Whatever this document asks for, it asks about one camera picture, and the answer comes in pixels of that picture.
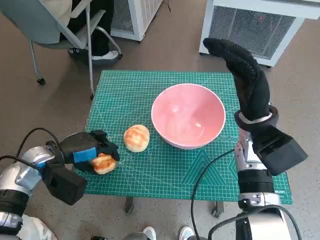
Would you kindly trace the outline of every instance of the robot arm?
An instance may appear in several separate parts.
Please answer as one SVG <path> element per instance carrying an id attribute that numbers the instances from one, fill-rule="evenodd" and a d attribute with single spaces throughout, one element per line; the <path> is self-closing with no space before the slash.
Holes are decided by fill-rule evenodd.
<path id="1" fill-rule="evenodd" d="M 75 133 L 59 144 L 48 141 L 25 152 L 22 159 L 38 169 L 16 162 L 0 175 L 0 238 L 16 239 L 31 192 L 40 180 L 52 196 L 73 205 L 82 198 L 87 181 L 68 170 L 65 164 L 95 174 L 90 161 L 99 153 L 110 154 L 118 161 L 117 149 L 105 132 L 97 130 Z"/>
<path id="2" fill-rule="evenodd" d="M 239 126 L 234 150 L 238 205 L 244 214 L 268 205 L 280 206 L 272 176 L 304 161 L 307 154 L 291 136 L 276 128 L 278 110 L 269 105 L 267 78 L 253 56 L 228 40 L 206 38 L 203 44 L 211 55 L 225 60 L 233 74 L 239 100 L 240 110 L 234 114 Z M 269 208 L 237 220 L 236 239 L 290 240 L 291 237 L 283 212 Z"/>

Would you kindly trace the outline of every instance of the bread roll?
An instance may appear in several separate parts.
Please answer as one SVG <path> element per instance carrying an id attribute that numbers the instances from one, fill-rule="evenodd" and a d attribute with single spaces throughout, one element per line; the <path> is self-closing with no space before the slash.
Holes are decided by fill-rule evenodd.
<path id="1" fill-rule="evenodd" d="M 91 161 L 91 164 L 97 174 L 103 175 L 114 170 L 117 166 L 117 161 L 111 155 L 99 153 L 98 157 Z"/>
<path id="2" fill-rule="evenodd" d="M 124 133 L 124 144 L 134 153 L 143 152 L 149 144 L 150 133 L 143 125 L 133 125 Z"/>

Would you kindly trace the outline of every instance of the black cable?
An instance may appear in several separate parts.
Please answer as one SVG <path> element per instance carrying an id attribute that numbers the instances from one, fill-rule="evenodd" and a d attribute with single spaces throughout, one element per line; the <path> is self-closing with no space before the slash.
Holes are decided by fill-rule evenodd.
<path id="1" fill-rule="evenodd" d="M 224 157 L 225 155 L 228 155 L 228 154 L 232 153 L 233 151 L 234 151 L 234 149 L 229 150 L 229 151 L 225 152 L 224 154 L 216 157 L 214 160 L 212 160 L 208 164 L 208 166 L 206 166 L 206 168 L 203 170 L 203 172 L 201 173 L 200 177 L 198 178 L 198 180 L 195 183 L 195 186 L 194 186 L 194 189 L 193 189 L 193 194 L 192 194 L 192 199 L 191 199 L 191 220 L 192 220 L 192 225 L 193 225 L 194 233 L 195 233 L 195 236 L 196 236 L 197 240 L 200 240 L 200 236 L 199 236 L 199 233 L 198 233 L 198 230 L 197 230 L 197 227 L 196 227 L 196 222 L 195 222 L 195 217 L 194 217 L 194 202 L 195 202 L 195 197 L 196 197 L 196 193 L 197 193 L 197 189 L 198 189 L 199 183 L 200 183 L 202 177 L 204 176 L 204 174 L 206 173 L 206 171 L 208 170 L 208 168 L 213 163 L 215 163 L 218 159 Z"/>
<path id="2" fill-rule="evenodd" d="M 288 217 L 290 218 L 290 220 L 291 220 L 291 222 L 292 222 L 292 224 L 294 226 L 294 229 L 295 229 L 296 235 L 298 237 L 298 240 L 302 240 L 301 233 L 300 233 L 298 224 L 297 224 L 294 216 L 292 216 L 291 213 L 286 208 L 284 208 L 283 206 L 279 206 L 279 205 L 268 205 L 268 206 L 259 207 L 259 208 L 256 208 L 256 209 L 252 210 L 249 213 L 241 214 L 241 215 L 229 218 L 229 219 L 227 219 L 225 221 L 219 222 L 217 225 L 215 225 L 213 228 L 210 229 L 209 234 L 208 234 L 208 240 L 212 240 L 212 234 L 214 233 L 214 231 L 216 231 L 217 229 L 221 228 L 222 226 L 227 225 L 227 224 L 232 223 L 232 222 L 237 221 L 237 220 L 246 219 L 249 216 L 257 214 L 257 213 L 260 213 L 260 212 L 262 212 L 262 211 L 264 211 L 266 209 L 280 209 L 283 212 L 285 212 L 288 215 Z"/>
<path id="3" fill-rule="evenodd" d="M 196 193 L 197 193 L 197 189 L 198 189 L 199 183 L 200 183 L 201 179 L 203 178 L 203 176 L 205 175 L 205 173 L 208 170 L 208 168 L 211 166 L 211 164 L 215 163 L 218 159 L 224 157 L 225 155 L 228 155 L 228 154 L 232 153 L 233 151 L 234 151 L 233 149 L 229 150 L 229 151 L 225 152 L 224 154 L 218 156 L 214 160 L 212 160 L 208 164 L 208 166 L 206 166 L 206 168 L 203 170 L 203 172 L 201 173 L 200 177 L 196 181 L 196 184 L 195 184 L 194 189 L 193 189 L 192 199 L 191 199 L 191 220 L 192 220 L 192 225 L 193 225 L 194 233 L 195 233 L 195 236 L 196 236 L 197 240 L 200 240 L 200 236 L 199 236 L 199 233 L 198 233 L 198 230 L 197 230 L 197 227 L 196 227 L 196 222 L 195 222 L 195 217 L 194 217 L 194 201 L 195 201 L 195 197 L 196 197 Z M 256 208 L 256 209 L 252 210 L 249 213 L 242 213 L 241 215 L 238 215 L 238 216 L 229 218 L 227 220 L 224 220 L 224 221 L 216 224 L 215 226 L 213 226 L 210 229 L 209 234 L 208 234 L 208 240 L 212 240 L 213 233 L 216 230 L 218 230 L 219 228 L 223 227 L 224 225 L 227 225 L 229 223 L 232 223 L 232 222 L 235 222 L 235 221 L 238 221 L 238 220 L 241 220 L 241 219 L 246 219 L 249 216 L 252 216 L 254 214 L 260 213 L 260 212 L 262 212 L 262 211 L 264 211 L 266 209 L 279 209 L 279 210 L 282 210 L 284 213 L 286 213 L 287 216 L 290 218 L 293 226 L 294 226 L 294 229 L 295 229 L 296 235 L 298 237 L 298 240 L 302 240 L 302 236 L 301 236 L 301 233 L 300 233 L 300 230 L 299 230 L 299 227 L 298 227 L 298 224 L 297 224 L 295 218 L 292 216 L 292 214 L 286 208 L 284 208 L 283 206 L 279 206 L 279 205 L 267 205 L 267 206 L 259 207 L 259 208 Z"/>
<path id="4" fill-rule="evenodd" d="M 51 131 L 49 131 L 49 130 L 43 128 L 43 127 L 36 127 L 36 128 L 34 128 L 34 129 L 32 129 L 32 130 L 24 137 L 24 139 L 23 139 L 22 143 L 20 144 L 19 149 L 18 149 L 18 151 L 17 151 L 17 153 L 16 153 L 16 155 L 15 155 L 16 158 L 19 157 L 19 155 L 20 155 L 20 153 L 21 153 L 21 150 L 22 150 L 22 148 L 24 147 L 24 145 L 25 145 L 28 137 L 29 137 L 33 132 L 35 132 L 35 131 L 37 131 L 37 130 L 42 130 L 42 131 L 47 132 L 48 134 L 50 134 L 50 135 L 52 136 L 52 138 L 54 139 L 54 141 L 56 142 L 57 147 L 60 149 L 60 142 L 59 142 L 58 138 L 57 138 Z"/>
<path id="5" fill-rule="evenodd" d="M 30 162 L 27 162 L 26 160 L 23 160 L 23 159 L 21 159 L 21 158 L 19 158 L 19 157 L 16 157 L 16 156 L 12 156 L 12 155 L 0 156 L 0 161 L 1 161 L 2 159 L 13 159 L 13 160 L 15 160 L 15 161 L 17 161 L 17 162 L 20 162 L 20 163 L 23 163 L 23 164 L 27 165 L 27 166 L 30 167 L 30 168 L 33 168 L 33 169 L 38 170 L 38 171 L 41 172 L 41 173 L 42 173 L 42 171 L 43 171 L 40 167 L 38 167 L 38 166 L 36 166 L 36 165 L 33 165 L 33 164 L 31 164 Z"/>
<path id="6" fill-rule="evenodd" d="M 167 7 L 168 7 L 168 9 L 169 9 L 169 12 L 171 13 L 171 7 L 170 7 L 170 2 L 169 2 L 169 0 L 167 0 L 166 2 L 163 1 L 163 3 L 164 3 L 165 5 L 167 5 Z"/>

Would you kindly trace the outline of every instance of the black pants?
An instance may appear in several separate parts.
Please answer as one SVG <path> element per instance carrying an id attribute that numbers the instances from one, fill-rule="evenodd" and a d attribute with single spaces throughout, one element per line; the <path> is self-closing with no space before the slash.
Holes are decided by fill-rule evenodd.
<path id="1" fill-rule="evenodd" d="M 72 10 L 79 4 L 81 0 L 72 0 Z M 92 0 L 90 3 L 90 17 L 92 18 L 99 10 L 105 10 L 98 26 L 103 28 L 110 35 L 111 22 L 114 17 L 114 0 Z M 77 33 L 85 24 L 86 11 L 84 10 L 77 18 L 71 18 L 68 24 L 68 28 Z M 61 34 L 61 40 L 65 40 L 66 37 Z M 91 37 L 92 55 L 103 56 L 109 52 L 109 39 L 99 30 L 94 30 Z"/>

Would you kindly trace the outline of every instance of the gray floor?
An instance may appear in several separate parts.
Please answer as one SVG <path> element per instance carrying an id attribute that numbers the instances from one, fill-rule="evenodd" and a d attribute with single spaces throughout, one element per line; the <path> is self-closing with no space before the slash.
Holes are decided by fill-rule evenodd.
<path id="1" fill-rule="evenodd" d="M 124 57 L 113 69 L 225 72 L 220 59 L 198 54 L 205 0 L 170 2 L 172 12 L 164 5 L 160 8 L 141 44 L 117 39 Z M 60 139 L 81 131 L 91 105 L 87 67 L 73 62 L 66 51 L 36 47 L 39 69 L 48 82 L 41 87 L 35 82 L 27 40 L 3 16 L 0 26 L 0 155 L 13 154 L 34 127 L 49 128 Z M 320 239 L 319 29 L 319 20 L 306 20 L 277 65 L 266 69 L 272 103 L 280 112 L 279 127 L 309 154 L 305 163 L 288 172 L 293 205 L 287 207 L 305 240 Z M 95 69 L 95 79 L 102 69 Z M 27 147 L 47 139 L 35 134 Z M 182 225 L 191 225 L 188 200 L 138 198 L 130 216 L 125 216 L 123 204 L 123 197 L 86 195 L 68 206 L 39 184 L 26 213 L 41 218 L 60 240 L 88 240 L 91 235 L 118 240 L 147 225 L 154 226 L 158 239 L 173 240 Z M 203 236 L 217 222 L 209 214 L 210 206 L 206 201 L 197 201 L 195 206 Z M 238 211 L 235 203 L 226 204 L 221 220 Z M 215 239 L 235 239 L 233 229 L 233 225 L 221 229 Z"/>

